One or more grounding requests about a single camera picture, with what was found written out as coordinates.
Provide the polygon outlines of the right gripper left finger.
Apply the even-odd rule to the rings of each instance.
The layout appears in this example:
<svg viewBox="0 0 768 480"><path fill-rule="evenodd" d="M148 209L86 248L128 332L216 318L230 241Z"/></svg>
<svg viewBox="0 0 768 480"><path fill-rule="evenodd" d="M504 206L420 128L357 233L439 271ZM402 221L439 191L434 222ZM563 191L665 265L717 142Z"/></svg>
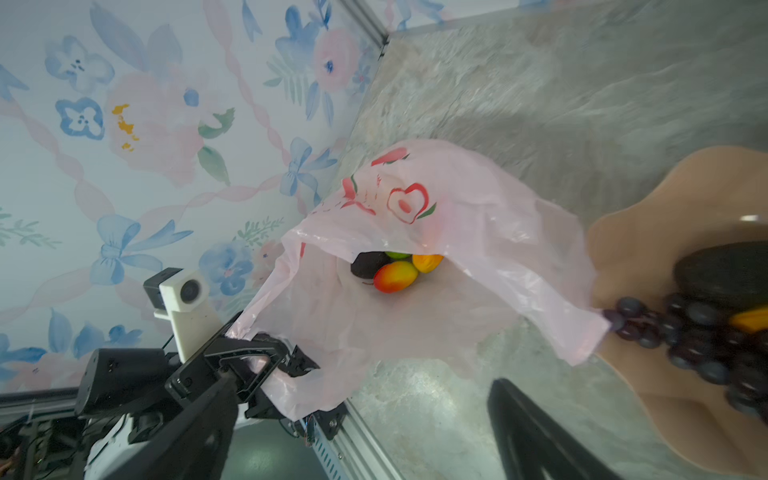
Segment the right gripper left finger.
<svg viewBox="0 0 768 480"><path fill-rule="evenodd" d="M103 370L101 412L137 417L129 448L115 456L103 479L218 479L235 423L235 382L222 376L187 407L171 398L171 370Z"/></svg>

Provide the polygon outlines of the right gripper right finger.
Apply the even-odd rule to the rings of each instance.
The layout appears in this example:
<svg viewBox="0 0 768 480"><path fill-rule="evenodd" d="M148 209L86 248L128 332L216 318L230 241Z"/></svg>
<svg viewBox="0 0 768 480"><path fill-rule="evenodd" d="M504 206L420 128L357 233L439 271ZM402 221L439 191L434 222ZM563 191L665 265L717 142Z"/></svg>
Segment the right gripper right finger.
<svg viewBox="0 0 768 480"><path fill-rule="evenodd" d="M511 381L494 380L487 408L508 479L619 477Z"/></svg>

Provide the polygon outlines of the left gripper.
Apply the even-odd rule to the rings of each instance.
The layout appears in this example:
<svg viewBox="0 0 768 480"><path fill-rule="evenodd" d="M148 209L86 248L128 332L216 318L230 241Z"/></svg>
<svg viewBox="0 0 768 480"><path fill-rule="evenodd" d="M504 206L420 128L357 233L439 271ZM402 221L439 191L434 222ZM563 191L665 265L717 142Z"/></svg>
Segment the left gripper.
<svg viewBox="0 0 768 480"><path fill-rule="evenodd" d="M348 406L340 403L330 410L313 410L299 405L278 406L259 389L252 397L248 384L262 384L275 370L291 378L319 369L317 363L298 346L266 334L251 340L218 336L209 340L185 361L165 383L173 400L187 407L211 388L222 376L235 382L239 403L246 403L246 420L278 421L291 436L306 441L333 440L348 416Z"/></svg>

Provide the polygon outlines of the yellow bell pepper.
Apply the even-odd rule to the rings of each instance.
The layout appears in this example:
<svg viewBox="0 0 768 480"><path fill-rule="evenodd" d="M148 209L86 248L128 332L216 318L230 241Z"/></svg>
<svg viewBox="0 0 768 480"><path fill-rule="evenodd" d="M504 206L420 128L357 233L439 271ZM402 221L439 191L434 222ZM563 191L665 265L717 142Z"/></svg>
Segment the yellow bell pepper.
<svg viewBox="0 0 768 480"><path fill-rule="evenodd" d="M420 274L433 272L443 261L442 255L412 255L411 262Z"/></svg>

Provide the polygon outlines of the pink plastic bag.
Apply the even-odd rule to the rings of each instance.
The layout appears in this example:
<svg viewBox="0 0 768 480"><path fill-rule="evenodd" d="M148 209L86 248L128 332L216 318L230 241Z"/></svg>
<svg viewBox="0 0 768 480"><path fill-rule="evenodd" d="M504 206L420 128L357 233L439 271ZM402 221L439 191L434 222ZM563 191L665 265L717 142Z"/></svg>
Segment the pink plastic bag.
<svg viewBox="0 0 768 480"><path fill-rule="evenodd" d="M384 360L438 359L468 375L478 344L519 318L572 365L608 330L590 305L595 270L578 219L446 141L394 145L282 245L229 336L266 334L315 363L264 382L293 420L335 408Z"/></svg>

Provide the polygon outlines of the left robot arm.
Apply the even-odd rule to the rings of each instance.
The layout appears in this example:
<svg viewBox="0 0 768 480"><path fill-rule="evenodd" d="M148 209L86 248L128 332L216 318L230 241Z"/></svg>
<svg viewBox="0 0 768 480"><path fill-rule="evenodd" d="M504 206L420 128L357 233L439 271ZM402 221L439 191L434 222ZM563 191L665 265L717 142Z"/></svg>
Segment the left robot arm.
<svg viewBox="0 0 768 480"><path fill-rule="evenodd" d="M218 333L191 358L161 348L93 352L74 406L81 419L123 417L115 428L127 444L98 448L72 478L218 479L240 420L275 420L315 446L334 439L345 404L291 421L265 392L278 373L299 379L318 365L300 348L266 334L253 339Z"/></svg>

